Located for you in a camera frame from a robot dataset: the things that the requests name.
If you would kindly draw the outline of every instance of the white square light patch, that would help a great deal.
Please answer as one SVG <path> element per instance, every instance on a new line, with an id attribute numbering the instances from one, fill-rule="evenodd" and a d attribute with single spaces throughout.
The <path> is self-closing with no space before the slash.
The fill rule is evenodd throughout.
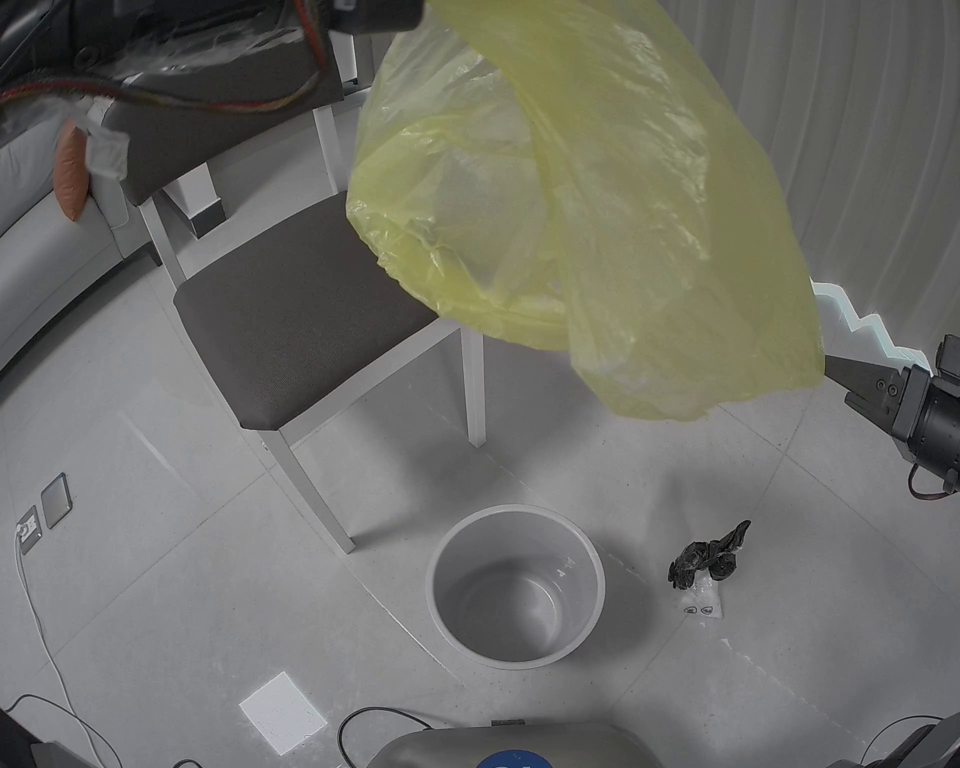
<path id="1" fill-rule="evenodd" d="M 240 709 L 278 755 L 286 755 L 326 725 L 286 672 L 244 699 Z"/>

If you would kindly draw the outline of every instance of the gray bucket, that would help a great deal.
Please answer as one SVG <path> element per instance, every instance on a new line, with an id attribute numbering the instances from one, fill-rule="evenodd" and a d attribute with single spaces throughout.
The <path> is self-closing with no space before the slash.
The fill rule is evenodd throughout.
<path id="1" fill-rule="evenodd" d="M 607 592 L 586 534 L 522 504 L 462 520 L 440 542 L 426 578 L 430 615 L 444 637 L 498 669 L 562 659 L 596 626 Z"/>

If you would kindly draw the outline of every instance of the blue circular sticker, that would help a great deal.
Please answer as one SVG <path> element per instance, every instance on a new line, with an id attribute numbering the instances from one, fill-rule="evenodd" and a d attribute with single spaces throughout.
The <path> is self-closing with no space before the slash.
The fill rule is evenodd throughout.
<path id="1" fill-rule="evenodd" d="M 540 755 L 523 750 L 507 750 L 490 755 L 477 768 L 553 768 Z"/>

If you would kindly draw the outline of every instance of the gray floor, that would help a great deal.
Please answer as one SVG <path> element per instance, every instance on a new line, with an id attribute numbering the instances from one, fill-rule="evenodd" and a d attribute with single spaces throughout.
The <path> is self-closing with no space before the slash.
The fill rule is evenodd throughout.
<path id="1" fill-rule="evenodd" d="M 347 144 L 354 124 L 340 119 Z M 199 243 L 177 234 L 188 274 L 326 194 L 315 142 L 295 121 L 211 163 L 230 220 Z M 127 766 L 334 766 L 335 724 L 381 704 L 450 725 L 613 720 L 666 768 L 820 768 L 859 758 L 897 717 L 960 708 L 960 504 L 912 500 L 907 465 L 836 385 L 691 424 L 622 420 L 561 355 L 489 341 L 477 450 L 448 340 L 297 448 L 356 537 L 344 557 L 212 389 L 172 294 L 162 271 L 132 264 L 0 382 L 3 706 L 25 691 L 60 699 L 12 522 L 65 471 L 75 509 L 25 566 L 78 713 Z M 876 358 L 868 331 L 821 308 L 829 350 Z M 504 502 L 572 518 L 609 580 L 587 643 L 532 672 L 459 656 L 423 597 L 443 533 Z M 685 616 L 667 564 L 746 517 L 725 617 Z M 331 724 L 284 757 L 239 707 L 280 671 Z M 16 715 L 87 754 L 65 716 L 33 702 Z M 360 764 L 402 730 L 356 723 Z"/>

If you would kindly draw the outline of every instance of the yellow plastic bag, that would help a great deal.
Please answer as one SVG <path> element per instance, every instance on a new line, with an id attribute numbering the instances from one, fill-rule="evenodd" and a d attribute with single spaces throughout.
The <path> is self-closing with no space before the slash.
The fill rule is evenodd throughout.
<path id="1" fill-rule="evenodd" d="M 383 61 L 350 181 L 391 276 L 489 336 L 569 349 L 617 414 L 817 384 L 773 169 L 654 0 L 433 6 Z"/>

